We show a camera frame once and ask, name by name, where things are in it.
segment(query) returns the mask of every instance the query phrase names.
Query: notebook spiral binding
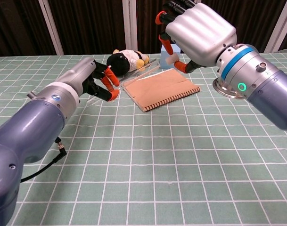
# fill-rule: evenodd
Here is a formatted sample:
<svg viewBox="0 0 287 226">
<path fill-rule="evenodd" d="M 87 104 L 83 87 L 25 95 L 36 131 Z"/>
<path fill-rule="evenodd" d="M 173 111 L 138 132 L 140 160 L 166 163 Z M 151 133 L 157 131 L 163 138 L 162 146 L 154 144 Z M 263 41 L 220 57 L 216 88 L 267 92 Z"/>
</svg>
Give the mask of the notebook spiral binding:
<svg viewBox="0 0 287 226">
<path fill-rule="evenodd" d="M 195 88 L 195 89 L 188 90 L 188 91 L 186 91 L 186 92 L 177 94 L 177 95 L 175 95 L 175 96 L 172 96 L 172 97 L 170 97 L 170 98 L 164 99 L 164 100 L 162 100 L 162 101 L 160 101 L 160 102 L 157 102 L 157 103 L 155 103 L 155 104 L 152 104 L 152 105 L 150 105 L 150 106 L 147 106 L 147 107 L 145 107 L 145 110 L 146 110 L 146 111 L 150 111 L 150 110 L 152 110 L 152 109 L 154 109 L 154 108 L 157 108 L 157 107 L 159 107 L 159 106 L 161 106 L 161 105 L 167 104 L 167 103 L 172 102 L 172 101 L 174 101 L 174 100 L 178 100 L 178 99 L 181 99 L 181 98 L 183 98 L 183 97 L 187 97 L 187 96 L 189 96 L 189 95 L 195 94 L 195 93 L 199 92 L 200 90 L 201 90 L 200 87 Z"/>
</svg>

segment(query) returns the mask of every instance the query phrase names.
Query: black cable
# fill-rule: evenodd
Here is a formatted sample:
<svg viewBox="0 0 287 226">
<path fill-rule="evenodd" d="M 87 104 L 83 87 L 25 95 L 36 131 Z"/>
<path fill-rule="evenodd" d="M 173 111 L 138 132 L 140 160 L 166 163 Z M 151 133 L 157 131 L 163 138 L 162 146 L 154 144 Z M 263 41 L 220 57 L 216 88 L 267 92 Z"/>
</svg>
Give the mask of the black cable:
<svg viewBox="0 0 287 226">
<path fill-rule="evenodd" d="M 56 138 L 55 143 L 57 144 L 60 153 L 48 164 L 46 165 L 44 168 L 40 169 L 39 171 L 33 173 L 32 175 L 25 177 L 23 179 L 21 179 L 21 183 L 30 180 L 34 177 L 36 177 L 37 175 L 41 174 L 42 172 L 44 172 L 46 169 L 48 169 L 50 166 L 52 166 L 54 163 L 58 162 L 60 159 L 62 159 L 64 156 L 67 155 L 67 152 L 64 148 L 64 146 L 60 143 L 61 139 L 59 137 Z"/>
</svg>

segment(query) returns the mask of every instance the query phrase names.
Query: screw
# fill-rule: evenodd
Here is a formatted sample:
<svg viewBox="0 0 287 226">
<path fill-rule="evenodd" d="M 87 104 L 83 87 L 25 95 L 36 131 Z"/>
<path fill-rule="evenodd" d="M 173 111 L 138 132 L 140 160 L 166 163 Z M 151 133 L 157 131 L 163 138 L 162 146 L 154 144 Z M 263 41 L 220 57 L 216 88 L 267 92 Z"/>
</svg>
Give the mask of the screw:
<svg viewBox="0 0 287 226">
<path fill-rule="evenodd" d="M 16 165 L 15 164 L 10 164 L 9 165 L 9 168 L 11 168 L 12 170 L 14 170 L 16 168 Z"/>
</svg>

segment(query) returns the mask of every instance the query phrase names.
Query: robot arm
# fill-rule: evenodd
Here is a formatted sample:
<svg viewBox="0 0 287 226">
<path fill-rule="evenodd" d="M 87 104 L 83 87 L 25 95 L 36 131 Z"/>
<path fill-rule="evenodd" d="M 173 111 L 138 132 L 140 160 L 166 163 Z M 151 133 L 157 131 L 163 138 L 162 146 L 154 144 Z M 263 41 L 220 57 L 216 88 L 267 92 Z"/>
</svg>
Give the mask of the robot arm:
<svg viewBox="0 0 287 226">
<path fill-rule="evenodd" d="M 108 90 L 98 86 L 100 79 Z M 75 112 L 84 93 L 105 101 L 114 100 L 118 79 L 106 65 L 85 58 L 46 86 L 7 122 L 0 126 L 0 226 L 12 217 L 21 182 L 23 165 L 41 160 L 53 142 L 63 149 L 58 135 Z M 61 151 L 55 161 L 65 155 Z"/>
<path fill-rule="evenodd" d="M 156 24 L 169 54 L 170 40 L 189 56 L 174 66 L 184 73 L 218 66 L 221 78 L 282 130 L 287 130 L 287 75 L 249 45 L 237 44 L 236 29 L 203 3 L 176 0 L 164 4 Z"/>
</svg>

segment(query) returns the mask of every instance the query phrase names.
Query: green led light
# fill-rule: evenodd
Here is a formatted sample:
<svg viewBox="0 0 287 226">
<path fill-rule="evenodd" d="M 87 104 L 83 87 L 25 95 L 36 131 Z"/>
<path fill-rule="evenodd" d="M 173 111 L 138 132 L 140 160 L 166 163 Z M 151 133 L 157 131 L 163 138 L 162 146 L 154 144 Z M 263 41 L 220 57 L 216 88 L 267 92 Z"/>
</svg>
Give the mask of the green led light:
<svg viewBox="0 0 287 226">
<path fill-rule="evenodd" d="M 246 84 L 240 82 L 240 83 L 238 84 L 238 89 L 241 90 L 241 91 L 245 91 L 245 90 L 247 89 Z"/>
</svg>

